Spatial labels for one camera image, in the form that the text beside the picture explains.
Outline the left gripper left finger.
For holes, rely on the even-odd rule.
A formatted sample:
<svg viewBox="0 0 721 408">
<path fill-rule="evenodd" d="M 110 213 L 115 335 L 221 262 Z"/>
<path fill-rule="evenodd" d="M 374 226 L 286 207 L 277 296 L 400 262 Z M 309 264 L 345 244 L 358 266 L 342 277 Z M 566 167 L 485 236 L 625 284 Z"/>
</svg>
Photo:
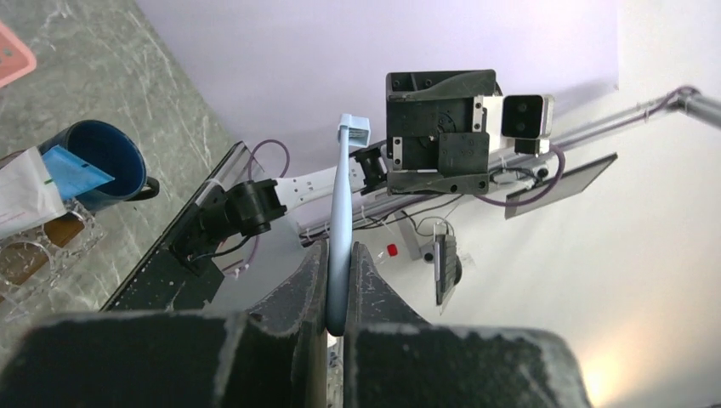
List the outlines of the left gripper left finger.
<svg viewBox="0 0 721 408">
<path fill-rule="evenodd" d="M 323 407 L 328 245 L 249 310 L 60 314 L 1 373 L 4 407 Z"/>
</svg>

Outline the clear acrylic toothbrush holder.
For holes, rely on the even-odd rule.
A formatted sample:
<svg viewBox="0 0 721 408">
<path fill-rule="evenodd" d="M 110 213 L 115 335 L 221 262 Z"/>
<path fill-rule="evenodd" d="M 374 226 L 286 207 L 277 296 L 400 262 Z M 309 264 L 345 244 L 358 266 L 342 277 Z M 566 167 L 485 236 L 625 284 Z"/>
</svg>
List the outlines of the clear acrylic toothbrush holder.
<svg viewBox="0 0 721 408">
<path fill-rule="evenodd" d="M 31 303 L 69 280 L 73 266 L 105 237 L 78 200 L 64 205 L 60 217 L 1 240 L 1 322 L 30 315 Z"/>
</svg>

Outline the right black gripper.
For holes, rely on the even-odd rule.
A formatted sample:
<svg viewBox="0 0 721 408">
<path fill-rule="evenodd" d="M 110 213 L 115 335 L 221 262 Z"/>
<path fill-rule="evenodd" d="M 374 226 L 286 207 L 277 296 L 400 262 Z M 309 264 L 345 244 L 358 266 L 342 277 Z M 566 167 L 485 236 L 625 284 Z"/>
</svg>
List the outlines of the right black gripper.
<svg viewBox="0 0 721 408">
<path fill-rule="evenodd" d="M 385 82 L 389 194 L 486 194 L 491 137 L 481 100 L 497 91 L 496 72 L 390 72 Z"/>
</svg>

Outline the dark blue mug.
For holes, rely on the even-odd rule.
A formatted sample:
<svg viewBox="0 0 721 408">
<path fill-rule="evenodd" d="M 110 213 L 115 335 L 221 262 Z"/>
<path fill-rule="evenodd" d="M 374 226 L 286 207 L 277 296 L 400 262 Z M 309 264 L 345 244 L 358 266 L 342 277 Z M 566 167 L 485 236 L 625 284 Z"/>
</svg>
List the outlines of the dark blue mug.
<svg viewBox="0 0 721 408">
<path fill-rule="evenodd" d="M 109 123 L 93 119 L 76 122 L 37 148 L 44 154 L 55 146 L 113 177 L 109 183 L 79 195 L 78 201 L 91 213 L 121 202 L 146 201 L 161 192 L 136 144 Z"/>
</svg>

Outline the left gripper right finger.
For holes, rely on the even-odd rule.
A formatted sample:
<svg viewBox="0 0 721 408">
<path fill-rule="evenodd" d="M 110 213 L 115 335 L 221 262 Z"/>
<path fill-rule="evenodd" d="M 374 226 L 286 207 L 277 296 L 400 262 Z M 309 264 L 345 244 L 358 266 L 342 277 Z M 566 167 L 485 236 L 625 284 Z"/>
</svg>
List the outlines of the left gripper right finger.
<svg viewBox="0 0 721 408">
<path fill-rule="evenodd" d="M 544 330 L 428 323 L 355 243 L 343 336 L 347 407 L 588 407 L 567 342 Z"/>
</svg>

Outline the light blue toothbrush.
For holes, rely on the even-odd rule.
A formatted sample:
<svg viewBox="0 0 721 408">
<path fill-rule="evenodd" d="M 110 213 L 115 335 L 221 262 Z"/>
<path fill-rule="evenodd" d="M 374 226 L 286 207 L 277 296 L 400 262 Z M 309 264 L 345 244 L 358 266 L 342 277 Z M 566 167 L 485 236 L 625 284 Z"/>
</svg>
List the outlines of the light blue toothbrush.
<svg viewBox="0 0 721 408">
<path fill-rule="evenodd" d="M 349 301 L 349 266 L 353 246 L 353 205 L 350 187 L 349 148 L 368 146 L 371 135 L 366 117 L 342 114 L 338 124 L 339 156 L 332 190 L 326 328 L 334 337 L 343 335 Z"/>
</svg>

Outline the blue toothpaste tube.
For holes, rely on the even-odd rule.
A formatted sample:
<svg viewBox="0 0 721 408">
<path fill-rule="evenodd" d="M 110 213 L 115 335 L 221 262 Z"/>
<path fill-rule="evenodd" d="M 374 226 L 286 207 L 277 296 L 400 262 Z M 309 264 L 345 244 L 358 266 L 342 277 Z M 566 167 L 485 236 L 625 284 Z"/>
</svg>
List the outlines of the blue toothpaste tube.
<svg viewBox="0 0 721 408">
<path fill-rule="evenodd" d="M 62 201 L 68 201 L 115 180 L 110 174 L 59 145 L 43 153 L 42 159 Z"/>
</svg>

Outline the white toothpaste tube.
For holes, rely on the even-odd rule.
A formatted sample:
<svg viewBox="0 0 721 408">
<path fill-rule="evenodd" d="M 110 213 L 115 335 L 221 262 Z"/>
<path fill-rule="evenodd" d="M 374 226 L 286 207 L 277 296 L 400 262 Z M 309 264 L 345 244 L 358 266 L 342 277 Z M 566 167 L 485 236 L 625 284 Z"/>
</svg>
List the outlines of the white toothpaste tube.
<svg viewBox="0 0 721 408">
<path fill-rule="evenodd" d="M 1 168 L 1 238 L 36 228 L 67 213 L 36 147 Z"/>
</svg>

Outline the pink plastic basket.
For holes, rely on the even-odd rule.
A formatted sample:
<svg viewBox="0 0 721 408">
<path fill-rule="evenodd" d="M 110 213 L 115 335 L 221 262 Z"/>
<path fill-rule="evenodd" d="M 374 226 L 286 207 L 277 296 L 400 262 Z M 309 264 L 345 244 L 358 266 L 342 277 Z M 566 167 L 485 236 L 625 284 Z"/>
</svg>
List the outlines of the pink plastic basket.
<svg viewBox="0 0 721 408">
<path fill-rule="evenodd" d="M 4 23 L 1 23 L 1 87 L 28 75 L 37 68 L 34 53 Z"/>
</svg>

